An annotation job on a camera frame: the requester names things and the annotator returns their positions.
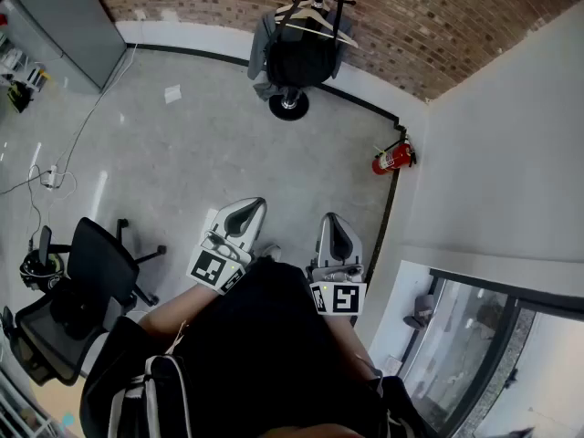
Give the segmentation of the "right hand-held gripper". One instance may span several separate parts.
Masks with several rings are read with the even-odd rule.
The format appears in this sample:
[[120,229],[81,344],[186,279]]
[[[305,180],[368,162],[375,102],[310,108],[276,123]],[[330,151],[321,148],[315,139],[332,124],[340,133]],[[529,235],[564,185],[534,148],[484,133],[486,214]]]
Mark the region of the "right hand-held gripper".
[[[362,262],[362,242],[351,225],[336,216],[336,256],[343,263]],[[318,238],[318,262],[334,260],[334,218],[326,213]],[[331,267],[307,267],[310,294],[316,311],[323,316],[358,316],[364,306],[367,284],[361,264]]]

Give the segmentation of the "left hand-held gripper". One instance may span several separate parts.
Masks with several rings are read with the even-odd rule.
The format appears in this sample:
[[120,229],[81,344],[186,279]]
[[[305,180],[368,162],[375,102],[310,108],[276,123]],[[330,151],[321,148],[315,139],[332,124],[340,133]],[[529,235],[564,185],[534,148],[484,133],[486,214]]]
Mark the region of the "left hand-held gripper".
[[220,209],[211,231],[194,248],[186,275],[219,295],[227,294],[252,262],[247,252],[259,236],[266,212],[267,204],[261,197],[245,198]]

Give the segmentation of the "person's right forearm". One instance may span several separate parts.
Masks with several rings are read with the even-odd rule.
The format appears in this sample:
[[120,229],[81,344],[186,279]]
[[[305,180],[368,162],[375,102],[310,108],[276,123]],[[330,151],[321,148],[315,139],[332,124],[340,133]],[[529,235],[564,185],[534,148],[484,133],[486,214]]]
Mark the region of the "person's right forearm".
[[382,377],[382,372],[374,365],[368,351],[351,325],[350,318],[339,317],[339,337],[343,348],[348,352],[349,359],[364,378],[373,380]]

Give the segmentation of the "person's left forearm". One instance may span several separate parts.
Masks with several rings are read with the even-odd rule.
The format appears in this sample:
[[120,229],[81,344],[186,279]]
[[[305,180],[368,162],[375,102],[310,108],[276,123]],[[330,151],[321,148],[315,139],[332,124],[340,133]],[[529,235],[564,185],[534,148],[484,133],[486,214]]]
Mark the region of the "person's left forearm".
[[172,339],[218,296],[211,288],[197,284],[147,313],[138,325],[156,339]]

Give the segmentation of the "red fire extinguisher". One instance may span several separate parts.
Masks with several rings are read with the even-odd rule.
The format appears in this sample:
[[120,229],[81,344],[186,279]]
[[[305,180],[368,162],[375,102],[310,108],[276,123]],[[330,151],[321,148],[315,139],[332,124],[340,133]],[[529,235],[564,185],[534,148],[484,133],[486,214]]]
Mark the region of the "red fire extinguisher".
[[371,168],[377,175],[395,172],[402,167],[411,168],[417,163],[416,151],[408,137],[397,140],[375,155]]

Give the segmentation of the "grey cap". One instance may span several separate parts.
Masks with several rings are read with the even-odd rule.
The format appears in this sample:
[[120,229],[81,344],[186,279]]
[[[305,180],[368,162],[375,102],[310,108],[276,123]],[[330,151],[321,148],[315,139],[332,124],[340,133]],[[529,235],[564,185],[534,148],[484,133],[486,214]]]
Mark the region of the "grey cap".
[[418,296],[414,301],[411,315],[403,318],[403,322],[412,329],[423,330],[430,324],[434,313],[433,294]]

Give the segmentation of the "person's black clothing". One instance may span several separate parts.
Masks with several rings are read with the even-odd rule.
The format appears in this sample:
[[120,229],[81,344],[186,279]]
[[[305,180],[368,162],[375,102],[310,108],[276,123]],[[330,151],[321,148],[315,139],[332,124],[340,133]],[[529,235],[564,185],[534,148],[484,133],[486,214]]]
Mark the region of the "person's black clothing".
[[122,317],[81,396],[86,438],[428,438],[396,377],[364,378],[303,272],[260,258],[172,339]]

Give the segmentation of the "black office chair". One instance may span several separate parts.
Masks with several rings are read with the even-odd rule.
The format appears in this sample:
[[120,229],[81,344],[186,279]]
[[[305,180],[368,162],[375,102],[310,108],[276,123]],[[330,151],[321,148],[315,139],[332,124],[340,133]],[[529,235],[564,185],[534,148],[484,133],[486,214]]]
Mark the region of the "black office chair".
[[158,304],[153,294],[138,285],[140,265],[167,252],[164,245],[151,254],[131,256],[122,242],[127,219],[119,219],[110,234],[87,217],[79,220],[68,245],[52,243],[52,231],[44,226],[39,245],[40,260],[58,254],[64,276],[42,297],[16,313],[4,308],[0,321],[17,363],[36,385],[57,380],[74,385],[83,363],[99,336],[112,330],[118,318],[137,302]]

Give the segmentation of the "dark-framed window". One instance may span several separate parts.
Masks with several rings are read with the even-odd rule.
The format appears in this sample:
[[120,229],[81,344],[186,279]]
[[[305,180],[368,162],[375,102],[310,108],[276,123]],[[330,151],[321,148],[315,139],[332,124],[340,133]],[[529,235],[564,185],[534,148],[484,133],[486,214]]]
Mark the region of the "dark-framed window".
[[584,297],[430,275],[399,372],[430,438],[584,438]]

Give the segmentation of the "grey hanging garment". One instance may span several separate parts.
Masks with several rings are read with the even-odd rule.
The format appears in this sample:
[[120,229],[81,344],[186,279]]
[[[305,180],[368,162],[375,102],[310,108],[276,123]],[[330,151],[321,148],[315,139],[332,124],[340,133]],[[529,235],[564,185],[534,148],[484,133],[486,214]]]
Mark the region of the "grey hanging garment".
[[[254,39],[252,43],[252,48],[250,52],[250,59],[247,68],[247,77],[250,80],[255,80],[258,75],[264,70],[266,64],[266,45],[271,37],[272,33],[276,31],[276,21],[275,21],[276,10],[268,11],[262,14],[260,21],[257,23],[255,27]],[[327,16],[326,20],[330,24],[334,24],[334,19],[336,17],[335,10],[331,10]],[[348,37],[353,36],[353,28],[352,22],[345,16],[342,16],[339,22],[339,33],[343,32]],[[313,33],[309,33],[307,31],[286,27],[281,35],[283,41],[300,41],[300,40],[308,40],[309,36],[315,37],[316,39],[325,40],[327,39],[324,36],[317,36]],[[340,69],[340,65],[344,54],[347,52],[348,45],[342,42],[336,43],[336,66],[334,71],[332,72],[331,77],[335,78]],[[260,82],[255,83],[253,86],[256,95],[262,101],[268,101],[272,96],[275,95],[286,95],[288,91],[288,87],[278,87],[271,83],[267,75],[262,77]]]

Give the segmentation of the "light wooden hanger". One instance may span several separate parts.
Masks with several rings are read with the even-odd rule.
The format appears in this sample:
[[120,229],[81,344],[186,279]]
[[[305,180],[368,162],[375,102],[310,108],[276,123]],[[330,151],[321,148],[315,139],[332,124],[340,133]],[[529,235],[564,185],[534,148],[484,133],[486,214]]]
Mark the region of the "light wooden hanger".
[[313,19],[323,26],[328,23],[328,21],[316,9],[312,7],[293,7],[292,5],[278,8],[275,15],[275,21],[282,22],[287,17],[287,14],[290,14],[291,19]]
[[[316,23],[317,25],[320,25],[320,28],[319,29],[311,28],[308,26],[308,23],[305,23],[303,26],[299,26],[292,22],[293,19],[297,21],[310,20]],[[288,20],[286,23],[284,23],[284,21],[279,21],[279,24],[281,26],[286,26],[306,33],[310,33],[318,37],[324,37],[334,41],[339,41],[340,43],[346,44],[351,47],[355,48],[359,47],[358,43],[355,40],[353,40],[350,36],[347,36],[342,31],[338,30],[337,32],[334,32],[334,26],[331,25],[326,19],[321,18],[320,14],[309,15],[306,17],[301,17],[299,14],[294,14],[293,19]]]

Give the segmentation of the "black helmet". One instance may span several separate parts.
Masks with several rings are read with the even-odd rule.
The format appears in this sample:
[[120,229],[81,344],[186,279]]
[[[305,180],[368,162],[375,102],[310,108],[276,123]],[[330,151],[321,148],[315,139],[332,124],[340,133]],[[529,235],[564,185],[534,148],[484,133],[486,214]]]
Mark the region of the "black helmet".
[[46,293],[64,276],[65,266],[58,254],[48,254],[47,261],[43,264],[39,250],[34,249],[26,255],[19,267],[19,273],[28,288]]

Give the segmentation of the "black and yellow bag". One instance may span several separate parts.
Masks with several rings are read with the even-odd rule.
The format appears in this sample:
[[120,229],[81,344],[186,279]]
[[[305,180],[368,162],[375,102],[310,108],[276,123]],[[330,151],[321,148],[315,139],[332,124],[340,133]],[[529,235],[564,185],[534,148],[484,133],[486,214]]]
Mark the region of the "black and yellow bag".
[[22,113],[31,101],[32,89],[20,81],[13,81],[8,88],[7,97],[17,113]]

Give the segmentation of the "grey metal cabinet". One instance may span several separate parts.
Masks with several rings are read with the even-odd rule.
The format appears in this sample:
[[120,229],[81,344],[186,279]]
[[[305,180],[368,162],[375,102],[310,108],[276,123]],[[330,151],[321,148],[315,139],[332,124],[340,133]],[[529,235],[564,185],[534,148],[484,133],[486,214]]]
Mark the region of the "grey metal cabinet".
[[65,89],[100,93],[126,43],[99,0],[0,0],[0,32]]

